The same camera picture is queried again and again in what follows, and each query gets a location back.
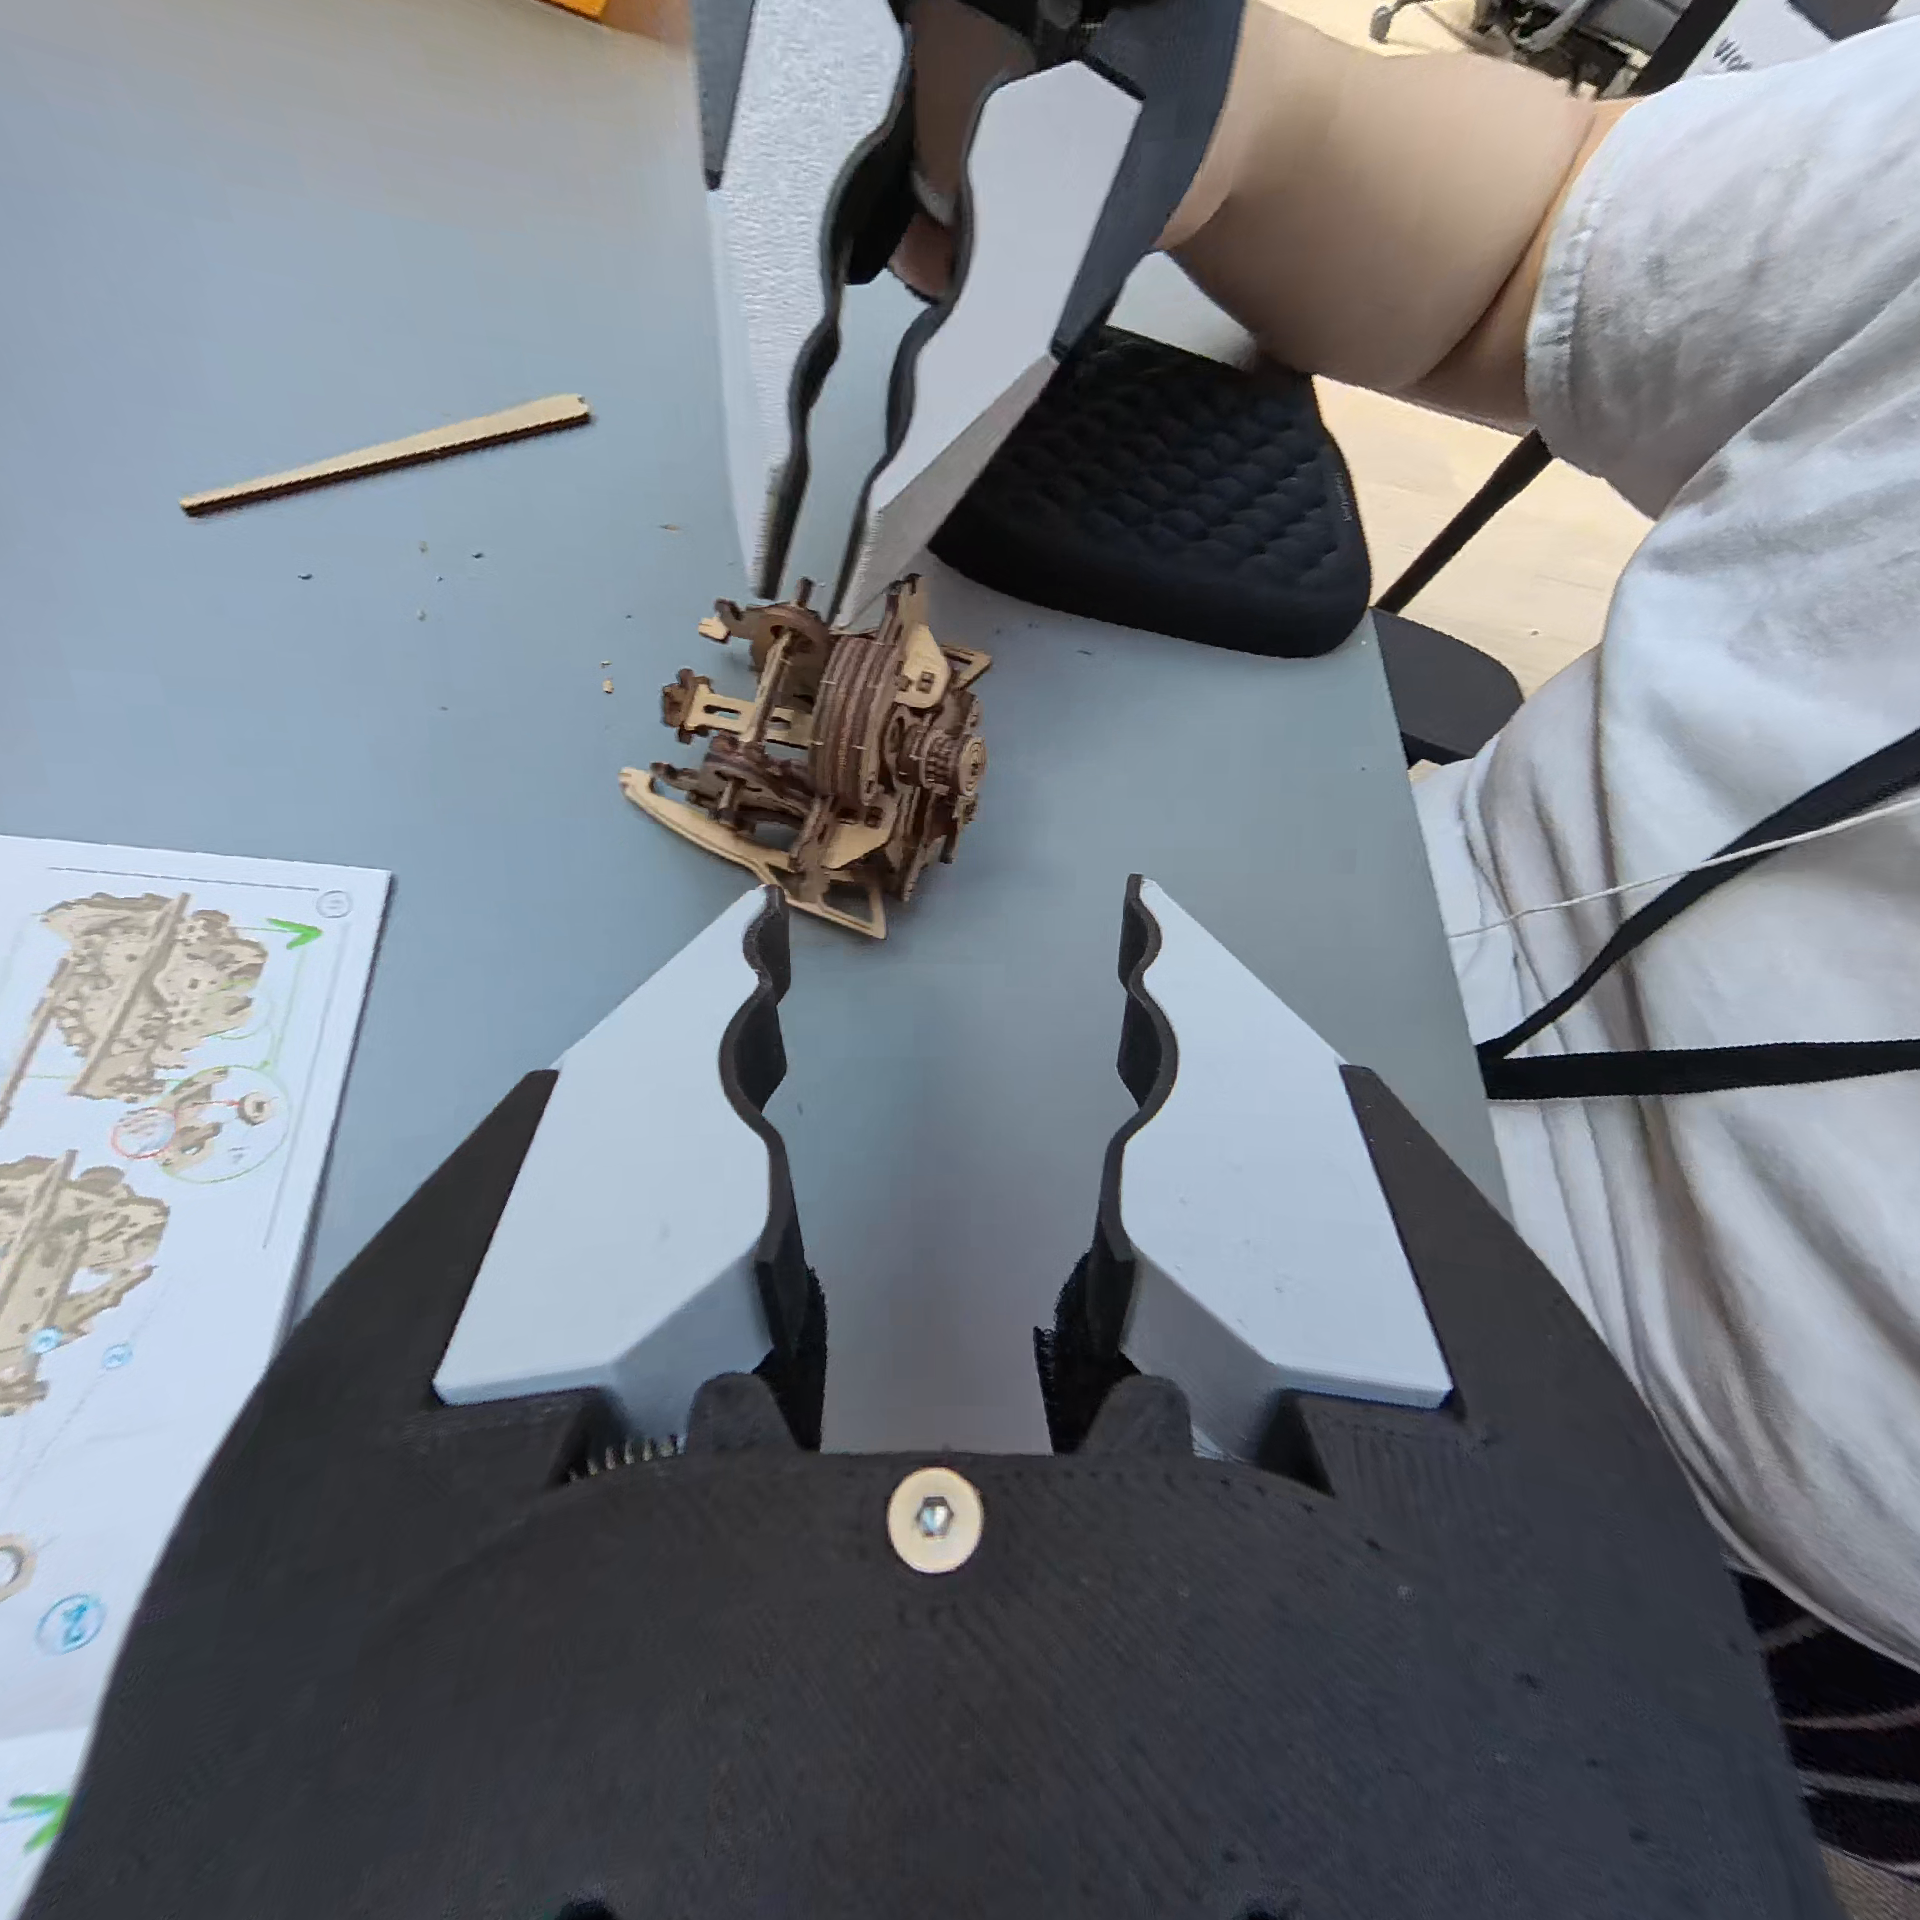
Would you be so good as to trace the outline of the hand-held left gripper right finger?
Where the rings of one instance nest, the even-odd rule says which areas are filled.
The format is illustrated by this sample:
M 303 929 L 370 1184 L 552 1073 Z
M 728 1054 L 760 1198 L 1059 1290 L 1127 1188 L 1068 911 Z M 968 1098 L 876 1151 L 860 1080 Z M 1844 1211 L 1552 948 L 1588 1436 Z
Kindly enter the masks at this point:
M 1274 1457 L 1286 1396 L 1434 1410 L 1455 1388 L 1344 1062 L 1154 880 L 1127 880 L 1118 1076 L 1135 1112 L 1036 1334 L 1048 1439 L 1082 1449 L 1130 1376 L 1207 1457 Z

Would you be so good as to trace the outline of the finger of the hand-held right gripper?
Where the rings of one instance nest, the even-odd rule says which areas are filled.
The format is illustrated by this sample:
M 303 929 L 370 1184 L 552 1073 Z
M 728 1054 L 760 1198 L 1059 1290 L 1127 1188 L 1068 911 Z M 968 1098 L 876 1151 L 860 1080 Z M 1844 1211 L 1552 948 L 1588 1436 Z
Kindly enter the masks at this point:
M 1140 103 L 1091 66 L 998 86 L 968 145 L 951 298 L 903 338 L 903 420 L 852 523 L 836 616 L 903 579 L 1050 385 L 1068 296 Z
M 704 9 L 704 204 L 739 546 L 783 593 L 808 502 L 843 540 L 834 602 L 874 602 L 874 480 L 822 480 L 810 424 L 843 299 L 895 258 L 918 193 L 913 33 L 888 2 Z

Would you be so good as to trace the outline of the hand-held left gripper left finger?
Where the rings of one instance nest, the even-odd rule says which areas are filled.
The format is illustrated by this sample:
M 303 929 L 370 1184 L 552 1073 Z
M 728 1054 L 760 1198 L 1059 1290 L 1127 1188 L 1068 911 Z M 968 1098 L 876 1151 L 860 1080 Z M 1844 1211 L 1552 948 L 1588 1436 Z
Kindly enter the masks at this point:
M 570 1048 L 434 1375 L 443 1403 L 587 1388 L 633 1443 L 762 1375 L 822 1443 L 826 1298 L 784 1142 L 784 897 L 734 900 Z

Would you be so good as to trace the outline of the wooden mechanical model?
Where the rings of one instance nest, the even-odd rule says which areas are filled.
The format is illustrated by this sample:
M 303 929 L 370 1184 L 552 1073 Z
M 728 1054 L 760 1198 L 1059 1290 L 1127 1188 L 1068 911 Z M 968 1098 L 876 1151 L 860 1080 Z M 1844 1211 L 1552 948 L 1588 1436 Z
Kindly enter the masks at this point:
M 656 825 L 774 884 L 792 908 L 881 943 L 888 906 L 950 864 L 988 774 L 977 684 L 993 656 L 937 641 L 919 574 L 871 628 L 834 628 L 808 600 L 719 600 L 700 623 L 750 649 L 752 696 L 683 668 L 660 719 L 696 766 L 628 766 L 617 785 Z

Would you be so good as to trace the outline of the person's right forearm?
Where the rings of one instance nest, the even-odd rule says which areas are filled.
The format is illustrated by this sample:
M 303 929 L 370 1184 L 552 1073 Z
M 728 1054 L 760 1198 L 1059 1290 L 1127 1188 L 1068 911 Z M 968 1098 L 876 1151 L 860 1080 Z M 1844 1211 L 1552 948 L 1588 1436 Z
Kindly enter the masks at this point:
M 1524 431 L 1552 224 L 1633 108 L 1476 55 L 1370 55 L 1248 6 L 1161 249 L 1286 369 Z

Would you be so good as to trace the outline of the grey desk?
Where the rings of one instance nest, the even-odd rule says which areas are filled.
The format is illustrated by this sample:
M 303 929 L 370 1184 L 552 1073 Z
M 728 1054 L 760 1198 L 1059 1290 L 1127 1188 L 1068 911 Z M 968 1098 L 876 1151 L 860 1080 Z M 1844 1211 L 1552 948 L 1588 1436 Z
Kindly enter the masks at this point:
M 696 148 L 682 54 L 534 6 L 4 6 L 4 834 L 392 875 L 310 1294 L 746 884 L 615 775 L 739 590 Z M 178 507 L 558 393 L 592 420 Z M 991 804 L 888 944 L 796 929 L 776 1121 L 831 1444 L 1043 1449 L 1127 871 L 1488 1144 L 1372 634 L 939 596 Z

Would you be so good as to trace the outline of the person's right hand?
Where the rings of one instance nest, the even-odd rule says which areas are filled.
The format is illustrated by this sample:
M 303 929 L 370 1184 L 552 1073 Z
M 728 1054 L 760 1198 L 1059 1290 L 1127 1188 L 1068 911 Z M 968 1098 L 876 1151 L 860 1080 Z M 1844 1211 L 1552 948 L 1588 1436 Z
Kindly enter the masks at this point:
M 1024 38 L 963 2 L 913 2 L 905 28 L 915 211 L 892 267 L 903 287 L 930 304 L 954 280 L 978 110 L 1000 86 L 1031 76 L 1038 59 Z

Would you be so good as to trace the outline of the black quilted wrist rest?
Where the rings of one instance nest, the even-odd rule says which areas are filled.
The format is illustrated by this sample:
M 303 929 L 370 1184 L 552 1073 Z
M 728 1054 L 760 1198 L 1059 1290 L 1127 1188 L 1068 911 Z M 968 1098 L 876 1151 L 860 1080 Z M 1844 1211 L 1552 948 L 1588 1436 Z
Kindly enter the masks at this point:
M 1036 608 L 1315 658 L 1375 577 L 1308 376 L 1104 328 L 1048 385 L 930 553 Z

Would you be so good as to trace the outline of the thin wooden stick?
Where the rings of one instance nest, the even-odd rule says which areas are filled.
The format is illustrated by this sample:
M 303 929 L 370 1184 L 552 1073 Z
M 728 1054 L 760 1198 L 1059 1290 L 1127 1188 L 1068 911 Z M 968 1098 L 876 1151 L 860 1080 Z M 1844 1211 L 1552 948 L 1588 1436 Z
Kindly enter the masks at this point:
M 286 471 L 272 471 L 247 483 L 180 497 L 178 507 L 190 519 L 233 512 L 247 505 L 348 486 L 379 474 L 434 465 L 474 451 L 543 440 L 587 426 L 592 407 L 585 396 L 558 393 L 527 400 L 510 410 L 446 424 L 412 438 L 390 440 L 368 449 L 332 455 Z

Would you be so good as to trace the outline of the white instruction booklet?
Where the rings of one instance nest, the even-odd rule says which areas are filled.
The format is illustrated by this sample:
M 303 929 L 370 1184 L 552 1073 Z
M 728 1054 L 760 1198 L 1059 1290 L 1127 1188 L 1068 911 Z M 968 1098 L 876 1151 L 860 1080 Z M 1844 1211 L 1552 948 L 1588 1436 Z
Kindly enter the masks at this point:
M 3 843 L 3 1891 L 292 1315 L 393 880 Z

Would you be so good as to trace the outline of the person's white t-shirt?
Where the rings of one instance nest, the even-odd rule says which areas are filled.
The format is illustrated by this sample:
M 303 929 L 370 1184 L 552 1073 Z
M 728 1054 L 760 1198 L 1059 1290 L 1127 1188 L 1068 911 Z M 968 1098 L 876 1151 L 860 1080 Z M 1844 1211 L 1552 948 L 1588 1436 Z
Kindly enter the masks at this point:
M 1531 415 L 1651 529 L 1600 647 L 1415 790 L 1476 1039 L 1916 730 L 1916 34 L 1671 87 L 1560 218 Z M 1916 1665 L 1916 1073 L 1494 1126 L 1520 1235 L 1731 1552 Z

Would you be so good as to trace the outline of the dark striped cloth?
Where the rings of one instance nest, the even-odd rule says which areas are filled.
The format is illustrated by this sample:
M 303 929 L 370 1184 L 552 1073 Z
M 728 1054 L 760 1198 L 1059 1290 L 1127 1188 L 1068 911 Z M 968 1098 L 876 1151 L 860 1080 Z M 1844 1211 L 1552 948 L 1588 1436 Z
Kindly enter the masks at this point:
M 1823 1844 L 1918 1875 L 1918 1674 L 1849 1640 L 1762 1578 L 1735 1578 Z

